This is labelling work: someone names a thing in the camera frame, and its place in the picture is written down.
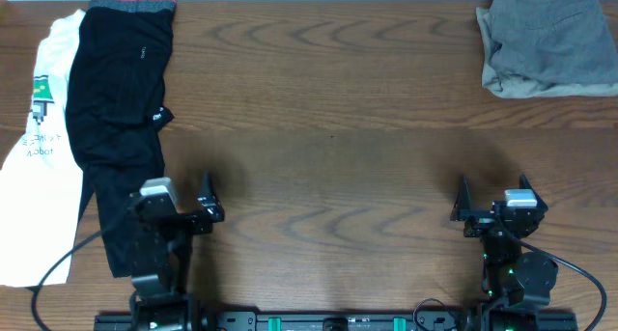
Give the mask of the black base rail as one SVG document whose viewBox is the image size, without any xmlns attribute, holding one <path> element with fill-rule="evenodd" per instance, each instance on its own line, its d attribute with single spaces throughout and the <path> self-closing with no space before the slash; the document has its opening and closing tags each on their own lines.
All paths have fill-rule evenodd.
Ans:
<svg viewBox="0 0 618 331">
<path fill-rule="evenodd" d="M 191 315 L 173 307 L 147 307 L 139 303 L 131 314 L 95 317 L 96 331 L 122 330 L 214 330 L 214 331 L 414 331 L 496 330 L 576 331 L 576 316 L 570 312 L 508 312 L 495 309 L 485 317 L 473 311 L 421 307 L 411 313 L 319 314 L 256 313 L 227 311 Z"/>
</svg>

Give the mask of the white printed t-shirt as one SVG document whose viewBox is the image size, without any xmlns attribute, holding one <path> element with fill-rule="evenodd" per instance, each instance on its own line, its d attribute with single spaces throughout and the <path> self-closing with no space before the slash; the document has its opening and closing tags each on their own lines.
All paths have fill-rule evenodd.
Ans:
<svg viewBox="0 0 618 331">
<path fill-rule="evenodd" d="M 84 11 L 57 19 L 41 41 L 24 134 L 1 167 L 1 283 L 64 284 L 75 241 L 82 171 L 70 149 L 66 107 Z"/>
</svg>

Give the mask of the black shorts red waistband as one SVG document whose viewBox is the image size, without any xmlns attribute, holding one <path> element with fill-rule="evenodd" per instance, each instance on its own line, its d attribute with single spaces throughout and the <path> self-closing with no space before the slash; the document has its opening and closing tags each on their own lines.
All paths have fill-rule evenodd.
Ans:
<svg viewBox="0 0 618 331">
<path fill-rule="evenodd" d="M 114 277 L 131 273 L 137 225 L 128 198 L 165 168 L 158 133 L 173 119 L 163 100 L 176 8 L 176 0 L 91 0 L 79 26 L 66 126 L 81 204 L 97 203 Z"/>
</svg>

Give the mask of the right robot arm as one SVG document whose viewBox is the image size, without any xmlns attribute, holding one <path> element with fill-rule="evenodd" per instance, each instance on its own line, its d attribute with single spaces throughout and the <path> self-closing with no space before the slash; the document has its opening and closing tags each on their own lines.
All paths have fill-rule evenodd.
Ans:
<svg viewBox="0 0 618 331">
<path fill-rule="evenodd" d="M 482 243 L 482 290 L 488 299 L 463 314 L 460 330 L 540 328 L 538 314 L 549 305 L 558 267 L 536 250 L 523 252 L 522 240 L 539 228 L 547 211 L 526 176 L 489 210 L 472 205 L 467 180 L 461 179 L 451 219 L 463 223 L 465 237 Z"/>
</svg>

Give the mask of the khaki folded shorts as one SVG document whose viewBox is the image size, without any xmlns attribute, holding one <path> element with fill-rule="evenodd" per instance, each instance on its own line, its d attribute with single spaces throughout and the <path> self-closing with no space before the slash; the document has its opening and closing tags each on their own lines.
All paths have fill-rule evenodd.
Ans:
<svg viewBox="0 0 618 331">
<path fill-rule="evenodd" d="M 534 80 L 507 71 L 498 71 L 490 65 L 491 57 L 498 51 L 499 43 L 492 39 L 491 13 L 478 7 L 476 18 L 479 24 L 484 49 L 482 86 L 501 98 L 532 97 L 616 97 L 617 84 L 556 84 Z"/>
</svg>

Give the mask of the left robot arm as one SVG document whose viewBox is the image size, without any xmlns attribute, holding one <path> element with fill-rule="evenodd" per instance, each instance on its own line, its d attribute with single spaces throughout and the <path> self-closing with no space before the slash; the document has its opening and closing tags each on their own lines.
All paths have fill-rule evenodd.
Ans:
<svg viewBox="0 0 618 331">
<path fill-rule="evenodd" d="M 168 177 L 148 179 L 129 196 L 127 215 L 138 224 L 130 273 L 135 288 L 131 330 L 216 328 L 216 317 L 187 291 L 193 237 L 211 233 L 225 219 L 208 174 L 197 201 L 199 209 L 177 211 L 178 196 Z"/>
</svg>

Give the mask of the grey shorts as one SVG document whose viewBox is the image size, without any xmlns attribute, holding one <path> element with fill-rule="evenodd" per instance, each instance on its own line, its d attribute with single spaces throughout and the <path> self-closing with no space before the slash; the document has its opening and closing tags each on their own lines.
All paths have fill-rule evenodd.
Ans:
<svg viewBox="0 0 618 331">
<path fill-rule="evenodd" d="M 490 65 L 556 84 L 617 82 L 617 50 L 599 0 L 493 0 Z"/>
</svg>

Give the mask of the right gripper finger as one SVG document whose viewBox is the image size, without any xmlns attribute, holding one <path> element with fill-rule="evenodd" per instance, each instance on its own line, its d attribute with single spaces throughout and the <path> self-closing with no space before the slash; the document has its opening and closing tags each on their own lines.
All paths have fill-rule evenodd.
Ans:
<svg viewBox="0 0 618 331">
<path fill-rule="evenodd" d="M 456 197 L 455 204 L 453 206 L 454 212 L 468 211 L 471 210 L 471 200 L 469 196 L 469 188 L 467 184 L 466 177 L 461 177 L 460 184 L 458 187 L 458 194 Z"/>
<path fill-rule="evenodd" d="M 534 195 L 534 198 L 537 202 L 537 208 L 547 208 L 548 207 L 548 205 L 541 198 L 541 196 L 534 190 L 534 188 L 532 187 L 530 181 L 528 180 L 525 174 L 520 174 L 519 176 L 519 187 L 520 189 L 529 190 Z"/>
</svg>

